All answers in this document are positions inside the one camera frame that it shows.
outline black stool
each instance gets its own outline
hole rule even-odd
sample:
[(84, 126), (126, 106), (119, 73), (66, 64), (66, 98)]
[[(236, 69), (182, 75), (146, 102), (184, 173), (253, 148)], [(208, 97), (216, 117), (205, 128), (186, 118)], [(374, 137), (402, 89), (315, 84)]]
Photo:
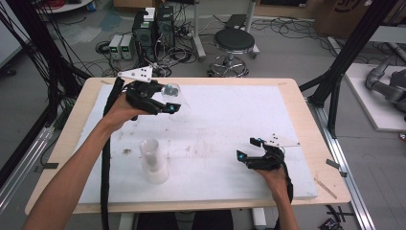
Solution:
[(214, 45), (221, 51), (227, 52), (227, 56), (220, 56), (213, 60), (209, 77), (217, 74), (221, 77), (242, 77), (248, 74), (245, 62), (234, 55), (251, 52), (255, 45), (255, 39), (240, 29), (225, 29), (214, 36)]

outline white board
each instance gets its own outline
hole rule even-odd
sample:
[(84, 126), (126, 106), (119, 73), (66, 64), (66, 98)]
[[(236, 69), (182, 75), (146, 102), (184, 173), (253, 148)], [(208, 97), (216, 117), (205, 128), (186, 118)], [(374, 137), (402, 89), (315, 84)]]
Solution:
[[(375, 130), (404, 131), (406, 130), (406, 123), (403, 119), (406, 114), (386, 101), (382, 94), (365, 87), (367, 75), (375, 67), (376, 65), (354, 63), (347, 71), (347, 80)], [(380, 81), (389, 84), (392, 73), (404, 68), (388, 66), (385, 76)]]
[[(192, 108), (188, 123), (169, 114), (140, 116), (111, 137), (110, 202), (231, 200), (271, 198), (259, 174), (237, 161), (236, 150), (250, 156), (264, 151), (250, 137), (278, 133), (299, 142), (281, 93), (275, 86), (181, 85)], [(102, 117), (111, 85), (105, 85), (81, 134), (78, 146)], [(160, 93), (154, 99), (162, 102)], [(143, 176), (138, 145), (156, 138), (169, 161), (169, 179), (149, 184)], [(285, 148), (295, 198), (313, 198), (317, 189), (301, 147)], [(100, 203), (99, 157), (79, 203)]]

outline plastic cup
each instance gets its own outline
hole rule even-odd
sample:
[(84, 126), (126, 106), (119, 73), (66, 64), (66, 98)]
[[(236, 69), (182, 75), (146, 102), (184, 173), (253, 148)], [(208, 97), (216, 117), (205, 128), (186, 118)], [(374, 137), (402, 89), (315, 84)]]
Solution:
[(156, 139), (146, 139), (140, 143), (141, 165), (146, 180), (152, 184), (162, 184), (169, 177), (168, 162), (159, 150)]

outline person's left hand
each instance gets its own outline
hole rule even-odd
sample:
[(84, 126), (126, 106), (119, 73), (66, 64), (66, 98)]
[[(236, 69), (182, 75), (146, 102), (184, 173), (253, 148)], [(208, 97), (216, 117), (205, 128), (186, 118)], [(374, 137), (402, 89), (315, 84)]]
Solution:
[(116, 102), (114, 102), (108, 113), (101, 119), (101, 122), (110, 128), (111, 131), (116, 131), (131, 118), (138, 115), (148, 114), (149, 113), (145, 112), (144, 110), (132, 107), (125, 100), (125, 93), (122, 93)]

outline cardboard box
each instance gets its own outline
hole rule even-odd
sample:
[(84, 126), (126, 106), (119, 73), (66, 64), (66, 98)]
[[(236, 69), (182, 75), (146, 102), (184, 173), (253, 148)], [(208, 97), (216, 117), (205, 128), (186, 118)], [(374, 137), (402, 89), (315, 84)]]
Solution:
[(348, 38), (368, 9), (367, 0), (325, 1), (316, 15), (313, 28), (319, 36)]

